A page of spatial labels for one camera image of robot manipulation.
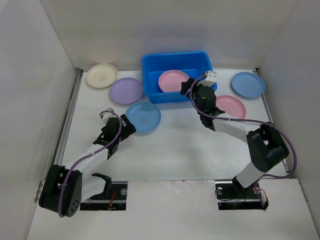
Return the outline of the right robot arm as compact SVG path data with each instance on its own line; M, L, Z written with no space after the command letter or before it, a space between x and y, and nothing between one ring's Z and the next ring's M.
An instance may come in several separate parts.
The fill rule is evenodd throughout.
M260 178L289 156L288 140L272 123L238 119L216 106L215 91L203 81L189 78L181 83L180 94L190 99L201 123L208 129L227 134L247 144L250 162L232 179L232 193L239 198L252 190Z

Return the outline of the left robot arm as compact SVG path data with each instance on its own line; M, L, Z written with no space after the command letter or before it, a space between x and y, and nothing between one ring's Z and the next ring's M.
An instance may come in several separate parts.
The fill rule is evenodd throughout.
M93 198L112 202L117 195L110 176L95 172L109 160L120 142L136 132L125 114L113 114L101 134L78 159L67 165L52 165L46 175L38 205L57 213L61 218L72 217L85 201Z

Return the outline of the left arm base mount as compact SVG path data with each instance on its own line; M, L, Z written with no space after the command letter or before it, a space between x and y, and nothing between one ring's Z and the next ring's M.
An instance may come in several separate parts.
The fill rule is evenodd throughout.
M127 207L128 182L113 181L109 193L90 197L80 204L80 211L125 211Z

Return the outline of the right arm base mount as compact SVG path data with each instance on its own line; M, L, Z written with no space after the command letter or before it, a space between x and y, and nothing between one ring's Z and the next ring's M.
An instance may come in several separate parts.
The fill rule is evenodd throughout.
M216 181L214 194L218 209L221 211L265 211L269 207L268 196L259 184L244 192L236 192L231 181Z

